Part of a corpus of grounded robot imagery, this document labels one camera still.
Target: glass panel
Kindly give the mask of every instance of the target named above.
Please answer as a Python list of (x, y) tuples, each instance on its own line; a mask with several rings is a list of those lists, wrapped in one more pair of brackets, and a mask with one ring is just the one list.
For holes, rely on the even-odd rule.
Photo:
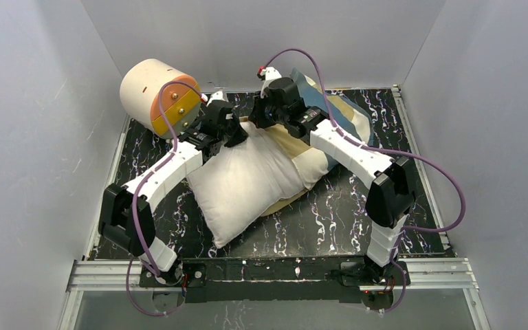
[[(133, 294), (141, 307), (155, 310), (152, 293)], [(155, 303), (174, 306), (176, 299), (160, 295)], [(474, 329), (462, 289), (408, 290), (401, 305), (383, 318), (359, 308), (363, 305), (329, 300), (244, 300), (184, 304), (157, 318), (137, 311), (124, 292), (88, 291), (76, 329)]]

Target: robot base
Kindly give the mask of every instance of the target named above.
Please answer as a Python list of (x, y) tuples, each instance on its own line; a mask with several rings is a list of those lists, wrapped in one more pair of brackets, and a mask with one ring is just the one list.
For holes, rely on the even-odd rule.
[[(362, 256), (291, 258), (185, 258), (186, 303), (226, 300), (339, 300), (361, 303), (371, 309), (387, 308), (392, 299), (375, 291), (360, 292), (361, 285), (374, 285), (366, 278)], [(406, 282), (410, 283), (407, 267)], [(393, 268), (386, 275), (402, 283), (402, 274)], [(153, 277), (140, 279), (140, 287), (163, 287)]]

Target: white pillow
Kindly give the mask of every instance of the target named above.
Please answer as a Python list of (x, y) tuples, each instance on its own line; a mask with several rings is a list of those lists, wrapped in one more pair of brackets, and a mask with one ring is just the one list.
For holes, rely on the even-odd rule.
[(280, 199), (303, 190), (294, 163), (280, 146), (251, 122), (242, 122), (248, 139), (219, 153), (187, 180), (213, 233), (217, 248), (240, 235)]

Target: enclosure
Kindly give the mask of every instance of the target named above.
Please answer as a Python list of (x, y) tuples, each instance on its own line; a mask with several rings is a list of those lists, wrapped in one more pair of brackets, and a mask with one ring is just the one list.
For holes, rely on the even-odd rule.
[[(406, 232), (408, 293), (380, 317), (358, 301), (375, 287), (323, 287), (329, 270), (362, 260), (369, 244), (366, 190), (345, 167), (221, 249), (183, 181), (155, 213), (157, 236), (203, 265), (212, 291), (188, 291), (167, 318), (139, 314), (127, 273), (147, 309), (175, 306), (181, 287), (152, 283), (138, 262), (128, 272), (128, 254), (96, 230), (104, 188), (167, 151), (127, 117), (122, 77), (157, 58), (206, 93), (226, 92), (246, 115), (261, 87), (256, 70), (289, 47), (312, 54), (328, 93), (370, 115), (376, 146), (451, 172), (467, 197), (464, 222)], [(299, 54), (273, 64), (318, 79)], [(452, 223), (452, 186), (421, 162), (416, 174), (409, 221)], [(528, 327), (528, 3), (0, 1), (0, 329), (287, 325)]]

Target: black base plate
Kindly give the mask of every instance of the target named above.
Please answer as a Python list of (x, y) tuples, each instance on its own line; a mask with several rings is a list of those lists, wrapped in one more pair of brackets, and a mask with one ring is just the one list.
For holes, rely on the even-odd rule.
[[(406, 270), (409, 284), (406, 264), (398, 263)], [(186, 303), (227, 300), (339, 300), (341, 303), (360, 303), (363, 293), (358, 286), (374, 283), (359, 279), (352, 282), (350, 276), (345, 276), (347, 279), (343, 281), (341, 275), (331, 275), (331, 271), (361, 269), (363, 264), (363, 257), (345, 256), (184, 259)], [(144, 272), (141, 287), (163, 287), (153, 277), (146, 277)], [(396, 271), (393, 274), (396, 283), (401, 283), (402, 275)], [(375, 288), (381, 291), (384, 286), (375, 285)]]

